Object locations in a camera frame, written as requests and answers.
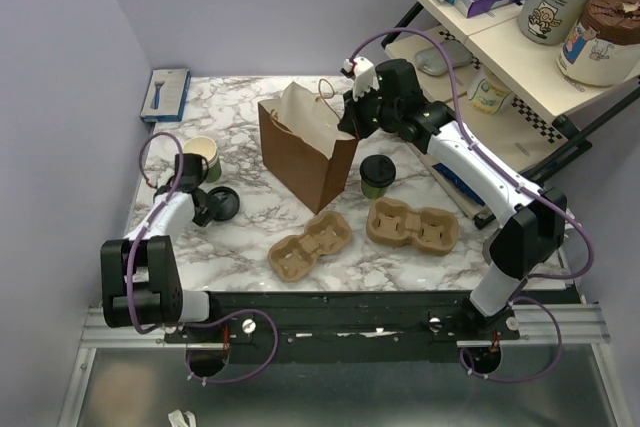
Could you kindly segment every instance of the brown lid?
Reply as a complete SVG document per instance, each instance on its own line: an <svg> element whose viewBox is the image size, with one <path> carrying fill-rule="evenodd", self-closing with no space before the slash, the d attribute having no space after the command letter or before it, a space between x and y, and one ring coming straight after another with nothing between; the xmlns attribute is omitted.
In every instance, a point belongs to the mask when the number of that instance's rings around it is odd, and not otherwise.
<svg viewBox="0 0 640 427"><path fill-rule="evenodd" d="M580 23L614 44L640 44L640 0L589 0Z"/></svg>

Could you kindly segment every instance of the green cup with black lid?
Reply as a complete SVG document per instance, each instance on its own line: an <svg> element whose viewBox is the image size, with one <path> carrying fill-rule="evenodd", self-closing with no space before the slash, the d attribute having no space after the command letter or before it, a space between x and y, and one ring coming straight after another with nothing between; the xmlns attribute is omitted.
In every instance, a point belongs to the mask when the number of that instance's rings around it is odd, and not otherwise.
<svg viewBox="0 0 640 427"><path fill-rule="evenodd" d="M386 155L371 155L360 164L360 177L362 193L375 200L384 196L396 180L396 166Z"/></svg>

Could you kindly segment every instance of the gray floor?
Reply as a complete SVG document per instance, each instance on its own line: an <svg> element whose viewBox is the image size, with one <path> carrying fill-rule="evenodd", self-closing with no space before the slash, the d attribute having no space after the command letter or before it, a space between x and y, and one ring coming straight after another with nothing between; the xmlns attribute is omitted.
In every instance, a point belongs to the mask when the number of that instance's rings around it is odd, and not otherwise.
<svg viewBox="0 0 640 427"><path fill-rule="evenodd" d="M531 373L551 355L511 348L500 373ZM273 365L244 384L203 388L187 382L180 352L102 351L80 425L168 426L174 409L194 412L198 427L615 425L588 346L569 347L553 374L515 386L469 378L459 365L397 363Z"/></svg>

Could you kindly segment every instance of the container with brown lid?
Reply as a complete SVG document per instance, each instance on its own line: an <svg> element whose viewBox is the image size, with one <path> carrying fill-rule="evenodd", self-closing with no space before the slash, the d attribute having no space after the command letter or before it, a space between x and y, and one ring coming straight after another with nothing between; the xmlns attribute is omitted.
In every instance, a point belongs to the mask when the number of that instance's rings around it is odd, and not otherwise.
<svg viewBox="0 0 640 427"><path fill-rule="evenodd" d="M640 61L640 0L589 0L558 56L568 77L589 85L623 82Z"/></svg>

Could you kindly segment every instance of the black lid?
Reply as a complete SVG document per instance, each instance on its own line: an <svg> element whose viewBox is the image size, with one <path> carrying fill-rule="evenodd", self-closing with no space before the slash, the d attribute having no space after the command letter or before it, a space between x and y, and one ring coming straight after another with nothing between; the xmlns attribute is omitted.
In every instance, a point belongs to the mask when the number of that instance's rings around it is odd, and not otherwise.
<svg viewBox="0 0 640 427"><path fill-rule="evenodd" d="M386 155L370 155L360 164L360 177L371 187L384 189L396 180L396 166Z"/></svg>
<svg viewBox="0 0 640 427"><path fill-rule="evenodd" d="M240 197L229 187L216 187L207 194L207 210L217 222L230 220L240 210Z"/></svg>

